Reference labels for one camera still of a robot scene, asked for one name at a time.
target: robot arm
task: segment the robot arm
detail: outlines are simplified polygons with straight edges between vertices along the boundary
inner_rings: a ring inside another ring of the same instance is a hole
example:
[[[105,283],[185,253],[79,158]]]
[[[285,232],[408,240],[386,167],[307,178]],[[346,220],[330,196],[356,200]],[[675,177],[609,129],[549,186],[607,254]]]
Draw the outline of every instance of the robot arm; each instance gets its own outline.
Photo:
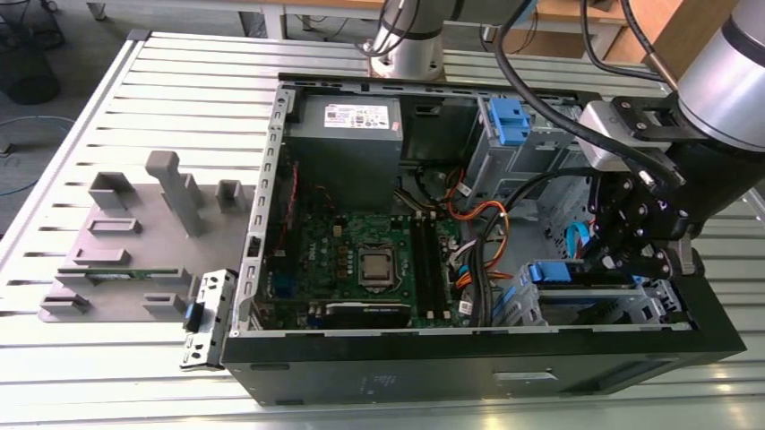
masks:
[[[579,141],[602,174],[589,210],[593,270],[675,278],[702,274],[690,240],[703,222],[765,178],[765,3],[741,0],[722,29],[663,100],[614,98],[587,106],[579,122],[650,153],[682,176],[681,187],[646,182]]]

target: floor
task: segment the floor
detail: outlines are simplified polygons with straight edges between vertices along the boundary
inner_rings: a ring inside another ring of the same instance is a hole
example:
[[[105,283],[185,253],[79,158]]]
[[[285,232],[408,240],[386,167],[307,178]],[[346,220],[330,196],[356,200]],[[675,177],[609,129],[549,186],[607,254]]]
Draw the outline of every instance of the floor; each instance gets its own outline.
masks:
[[[120,50],[131,29],[144,28],[180,33],[243,36],[236,13],[147,6],[107,7],[108,20],[92,19],[85,4],[65,4],[55,14],[67,38],[64,46],[47,52],[51,67],[61,81],[61,94],[37,106],[14,105],[0,93],[0,123],[17,116],[64,116],[77,118],[101,75]],[[287,18],[292,39],[359,42],[375,32],[376,22],[327,18],[314,22],[315,31],[303,31],[296,16]],[[479,50],[475,28],[444,30],[446,48]],[[40,176],[53,152],[65,136],[64,121],[24,121],[0,128],[0,139],[14,145],[13,153],[0,158],[0,234],[13,220],[26,199],[28,190],[2,195],[29,185]]]

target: expansion slot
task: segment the expansion slot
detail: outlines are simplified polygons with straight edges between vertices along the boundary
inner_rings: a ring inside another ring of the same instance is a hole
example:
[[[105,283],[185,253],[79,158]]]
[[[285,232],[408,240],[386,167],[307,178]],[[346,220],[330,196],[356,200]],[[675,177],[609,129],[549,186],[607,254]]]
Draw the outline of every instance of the expansion slot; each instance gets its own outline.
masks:
[[[432,291],[430,289],[428,265],[424,259],[427,252],[424,222],[426,221],[420,217],[412,219],[408,231],[411,234],[412,263],[415,266],[416,312],[420,317],[432,318],[435,313],[432,312]]]
[[[426,260],[428,262],[430,289],[432,291],[435,318],[448,319],[448,308],[446,306],[446,290],[443,288],[443,269],[440,266],[440,246],[439,234],[435,231],[435,214],[424,221],[426,230]]]
[[[428,319],[447,319],[448,311],[435,220],[418,214],[410,230],[415,259],[416,309],[419,315]]]

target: motherboard chip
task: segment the motherboard chip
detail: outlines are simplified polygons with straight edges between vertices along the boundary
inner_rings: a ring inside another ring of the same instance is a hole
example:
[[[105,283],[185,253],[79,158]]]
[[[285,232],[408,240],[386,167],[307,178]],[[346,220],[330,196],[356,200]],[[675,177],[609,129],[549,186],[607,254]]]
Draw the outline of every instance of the motherboard chip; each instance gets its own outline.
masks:
[[[388,280],[391,262],[387,255],[363,255],[360,257],[360,277],[364,280]]]
[[[395,285],[394,248],[391,245],[368,244],[359,248],[359,284],[380,293]]]

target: sticker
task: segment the sticker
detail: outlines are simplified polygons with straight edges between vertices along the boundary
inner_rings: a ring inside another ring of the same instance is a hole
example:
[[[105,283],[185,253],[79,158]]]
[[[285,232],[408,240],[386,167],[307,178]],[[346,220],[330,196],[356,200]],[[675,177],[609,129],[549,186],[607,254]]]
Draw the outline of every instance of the sticker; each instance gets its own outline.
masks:
[[[466,184],[463,184],[462,182],[459,184],[456,184],[456,191],[459,191],[462,193],[462,195],[464,197],[470,196],[470,193],[474,191],[470,186],[467,186]]]
[[[324,108],[324,127],[387,130],[391,128],[387,106],[327,105]]]
[[[464,315],[470,315],[474,312],[474,304],[460,300],[458,312]]]

